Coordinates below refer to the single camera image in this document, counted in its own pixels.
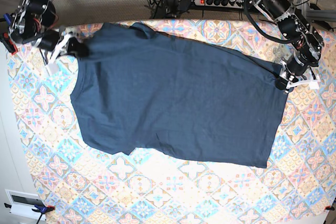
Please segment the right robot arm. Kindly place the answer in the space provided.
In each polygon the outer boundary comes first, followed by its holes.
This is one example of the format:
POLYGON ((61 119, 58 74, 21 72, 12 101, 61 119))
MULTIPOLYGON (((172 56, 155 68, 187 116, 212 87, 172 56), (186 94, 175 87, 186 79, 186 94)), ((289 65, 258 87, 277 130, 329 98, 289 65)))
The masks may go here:
POLYGON ((88 47, 73 32, 55 30, 58 15, 51 0, 20 0, 11 15, 4 15, 9 23, 8 35, 17 45, 31 44, 54 57, 71 55, 86 57, 88 47))

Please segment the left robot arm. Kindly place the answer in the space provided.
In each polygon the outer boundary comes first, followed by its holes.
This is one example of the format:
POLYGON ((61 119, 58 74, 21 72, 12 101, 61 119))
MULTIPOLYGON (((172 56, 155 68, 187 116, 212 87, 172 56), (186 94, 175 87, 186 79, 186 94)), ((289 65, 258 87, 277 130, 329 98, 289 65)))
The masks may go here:
POLYGON ((311 90, 318 90, 320 77, 311 70, 319 65, 324 46, 323 38, 304 18, 293 0, 243 0, 243 11, 262 36, 279 44, 291 44, 295 48, 288 59, 280 60, 282 69, 276 80, 276 87, 286 93, 305 85, 311 90), (249 13, 251 7, 275 23, 284 38, 279 39, 263 32, 249 13), (310 71, 309 77, 305 76, 307 70, 310 71))

